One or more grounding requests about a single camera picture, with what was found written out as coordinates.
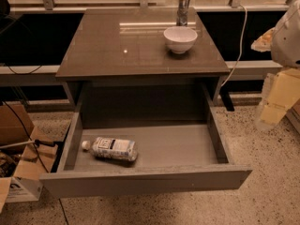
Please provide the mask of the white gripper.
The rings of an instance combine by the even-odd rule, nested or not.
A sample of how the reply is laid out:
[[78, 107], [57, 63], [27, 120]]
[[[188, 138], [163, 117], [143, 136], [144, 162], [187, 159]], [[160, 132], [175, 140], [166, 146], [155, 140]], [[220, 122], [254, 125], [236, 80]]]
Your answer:
[[274, 128], [300, 99], [300, 0], [296, 0], [277, 22], [253, 41], [251, 49], [271, 52], [272, 59], [284, 67], [268, 73], [262, 86], [262, 100], [255, 116], [258, 130]]

